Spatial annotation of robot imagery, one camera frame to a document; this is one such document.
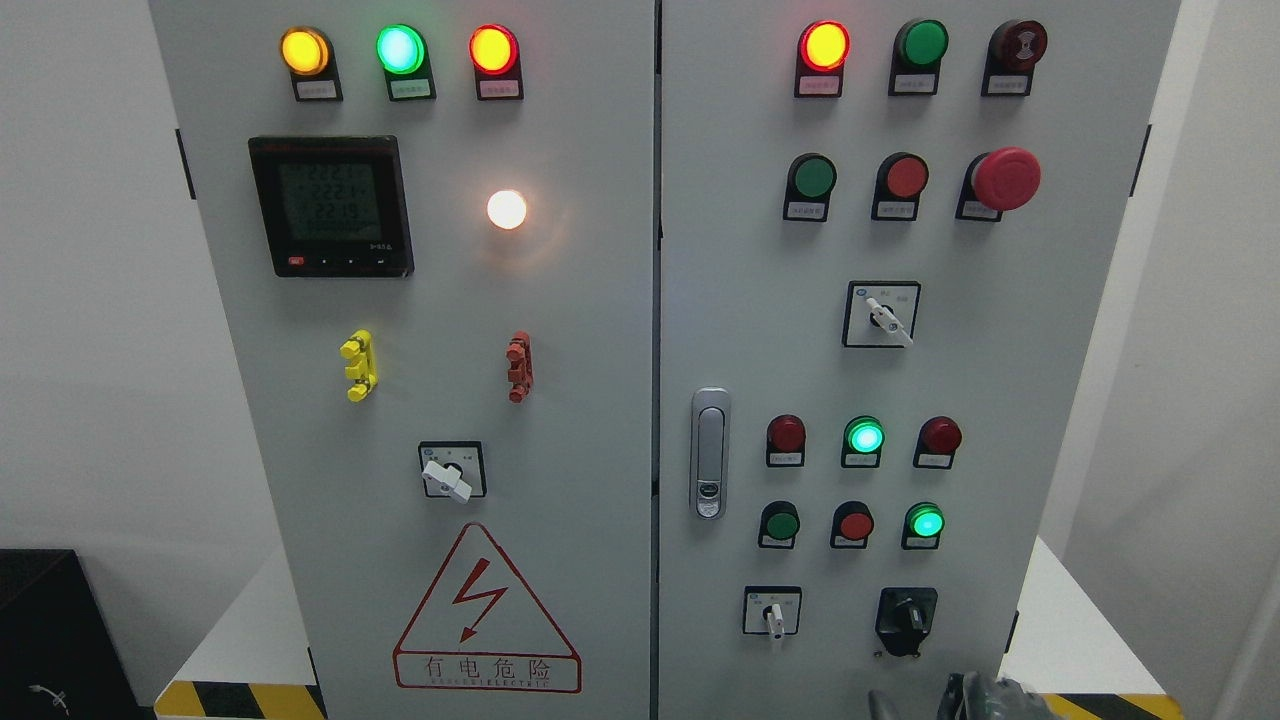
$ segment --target green indicator light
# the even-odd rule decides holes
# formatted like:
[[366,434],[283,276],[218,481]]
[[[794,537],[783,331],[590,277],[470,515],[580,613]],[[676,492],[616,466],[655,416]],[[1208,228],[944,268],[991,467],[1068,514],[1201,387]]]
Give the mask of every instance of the green indicator light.
[[876,452],[884,445],[884,429],[876,418],[858,418],[849,423],[845,438],[856,452]]
[[922,538],[932,538],[942,532],[942,511],[937,505],[920,505],[911,510],[909,523],[913,533]]
[[800,519],[790,512],[778,512],[764,523],[764,532],[773,539],[791,539],[800,532]]
[[913,24],[899,44],[902,59],[916,67],[937,63],[947,54],[947,28],[938,20],[920,20]]
[[426,58],[422,36],[408,26],[387,26],[378,33],[378,59],[387,72],[407,76],[417,72]]
[[836,184],[836,167],[826,158],[809,158],[796,168],[795,186],[805,197],[820,197]]

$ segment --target red terminal connector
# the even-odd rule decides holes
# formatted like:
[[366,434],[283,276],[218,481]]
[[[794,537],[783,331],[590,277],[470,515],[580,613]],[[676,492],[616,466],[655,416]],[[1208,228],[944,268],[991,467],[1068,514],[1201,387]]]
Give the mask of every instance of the red terminal connector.
[[511,336],[507,345],[507,360],[511,368],[507,369],[507,382],[511,383],[511,392],[507,398],[515,404],[521,404],[534,389],[534,355],[529,341],[529,333],[517,331]]

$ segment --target electrical control cabinet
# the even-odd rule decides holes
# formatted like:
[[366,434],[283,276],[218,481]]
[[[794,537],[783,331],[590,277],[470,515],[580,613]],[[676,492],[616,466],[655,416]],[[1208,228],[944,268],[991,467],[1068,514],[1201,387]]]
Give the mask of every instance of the electrical control cabinet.
[[653,3],[151,10],[330,717],[648,717]]
[[[997,670],[1176,9],[663,3],[659,717],[860,717],[872,688],[932,717]],[[842,83],[799,97],[837,73],[820,20]],[[787,415],[803,466],[768,461]],[[794,634],[759,587],[796,588]]]
[[1175,0],[151,8],[330,716],[998,667]]

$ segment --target electrical hazard triangle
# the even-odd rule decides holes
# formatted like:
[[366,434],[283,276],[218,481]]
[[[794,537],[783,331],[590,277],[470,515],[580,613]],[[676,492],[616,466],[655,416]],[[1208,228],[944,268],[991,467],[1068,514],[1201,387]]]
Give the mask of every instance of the electrical hazard triangle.
[[392,661],[402,688],[582,691],[582,659],[480,523],[462,527]]

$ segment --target gray metal panel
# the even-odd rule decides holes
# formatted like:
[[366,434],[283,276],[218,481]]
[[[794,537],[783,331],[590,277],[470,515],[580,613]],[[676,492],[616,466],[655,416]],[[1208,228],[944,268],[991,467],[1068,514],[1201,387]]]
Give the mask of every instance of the gray metal panel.
[[[152,15],[330,716],[646,716],[653,4],[155,0]],[[424,33],[438,100],[387,100],[374,40],[393,22]],[[475,97],[467,38],[486,22],[521,42],[524,101]],[[293,100],[276,46],[294,24],[333,41],[343,102]],[[294,133],[399,138],[412,277],[274,277],[244,143]],[[511,234],[484,213],[504,187],[530,204]],[[381,382],[352,405],[338,346],[358,327]],[[518,406],[517,329],[538,373]],[[424,439],[483,441],[488,497],[422,497]],[[581,655],[581,694],[397,687],[392,651],[471,520]],[[481,632],[538,634],[502,607]]]
[[[1133,179],[1176,3],[823,1],[663,5],[662,536],[659,711],[685,717],[858,717],[869,688],[932,716],[946,674],[995,673]],[[915,17],[951,36],[936,97],[887,97],[890,51]],[[817,19],[852,36],[844,97],[794,100],[796,41]],[[1038,19],[1050,44],[1025,99],[982,99],[992,31]],[[1020,145],[1038,196],[998,224],[954,219],[980,152]],[[838,170],[829,220],[780,219],[787,167]],[[892,152],[932,173],[915,223],[869,219]],[[844,348],[850,281],[919,281],[915,346]],[[684,409],[733,395],[718,520],[689,509]],[[769,420],[808,427],[803,469],[767,469]],[[845,424],[878,416],[879,469],[841,469]],[[914,469],[920,425],[955,418],[951,470]],[[794,502],[792,551],[755,547],[760,509]],[[870,506],[868,550],[832,550],[832,511]],[[938,502],[941,550],[902,551],[904,514]],[[772,653],[744,635],[744,585],[800,585],[800,632]],[[883,587],[934,587],[919,659],[874,657]]]

